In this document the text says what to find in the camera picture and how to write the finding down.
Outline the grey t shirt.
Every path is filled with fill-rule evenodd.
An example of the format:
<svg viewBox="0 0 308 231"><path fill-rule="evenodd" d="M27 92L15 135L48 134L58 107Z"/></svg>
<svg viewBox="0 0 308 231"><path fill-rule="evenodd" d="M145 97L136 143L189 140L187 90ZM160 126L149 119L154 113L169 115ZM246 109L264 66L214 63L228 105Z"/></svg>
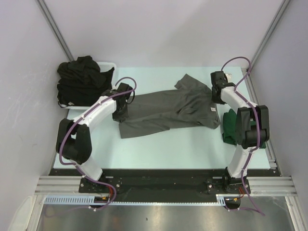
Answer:
<svg viewBox="0 0 308 231"><path fill-rule="evenodd" d="M212 90L190 75L180 79L173 90L131 96L128 114L118 121L123 139L177 128L216 129L220 125Z"/></svg>

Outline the white plastic basket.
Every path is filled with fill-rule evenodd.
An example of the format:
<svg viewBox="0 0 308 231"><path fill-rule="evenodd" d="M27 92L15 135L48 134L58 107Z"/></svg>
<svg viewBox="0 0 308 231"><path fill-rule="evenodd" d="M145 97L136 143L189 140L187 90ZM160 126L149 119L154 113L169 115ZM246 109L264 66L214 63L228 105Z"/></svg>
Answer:
<svg viewBox="0 0 308 231"><path fill-rule="evenodd" d="M115 63L111 63L111 62L97 62L101 72L107 72L110 69L114 68L116 69L116 64ZM61 108L64 109L68 109L68 110L87 110L89 108L89 106L75 106L75 105L66 105L66 104L61 104L58 101L58 105Z"/></svg>

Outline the black t shirts pile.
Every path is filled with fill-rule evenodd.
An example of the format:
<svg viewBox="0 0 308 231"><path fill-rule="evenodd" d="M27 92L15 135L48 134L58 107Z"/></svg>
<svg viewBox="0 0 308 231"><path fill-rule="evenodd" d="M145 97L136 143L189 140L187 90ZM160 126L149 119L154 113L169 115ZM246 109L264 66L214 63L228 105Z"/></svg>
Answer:
<svg viewBox="0 0 308 231"><path fill-rule="evenodd" d="M112 66L103 72L90 55L61 63L57 69L58 104L61 107L93 105L103 92L111 89L115 69Z"/></svg>

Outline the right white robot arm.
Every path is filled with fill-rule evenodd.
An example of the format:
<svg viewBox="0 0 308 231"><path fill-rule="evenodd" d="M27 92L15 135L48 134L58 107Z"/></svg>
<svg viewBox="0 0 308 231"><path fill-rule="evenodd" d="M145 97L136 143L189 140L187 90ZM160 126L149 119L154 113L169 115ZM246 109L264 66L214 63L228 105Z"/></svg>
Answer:
<svg viewBox="0 0 308 231"><path fill-rule="evenodd" d="M223 71L210 74L212 83L212 101L227 104L236 112L235 140L236 149L230 164L222 176L219 192L236 194L249 189L246 179L247 168L252 156L270 136L269 109L247 100L229 82Z"/></svg>

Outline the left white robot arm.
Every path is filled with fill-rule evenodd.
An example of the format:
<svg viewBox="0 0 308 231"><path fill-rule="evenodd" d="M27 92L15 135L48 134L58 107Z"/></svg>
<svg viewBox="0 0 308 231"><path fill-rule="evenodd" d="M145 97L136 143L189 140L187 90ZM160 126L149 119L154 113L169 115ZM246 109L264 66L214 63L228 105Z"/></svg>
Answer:
<svg viewBox="0 0 308 231"><path fill-rule="evenodd" d="M63 165L74 165L85 177L90 178L89 186L95 192L106 188L102 178L103 170L91 157L91 132L110 115L127 112L127 100L135 88L120 83L114 89L105 91L85 112L74 119L63 119L59 124L56 152Z"/></svg>

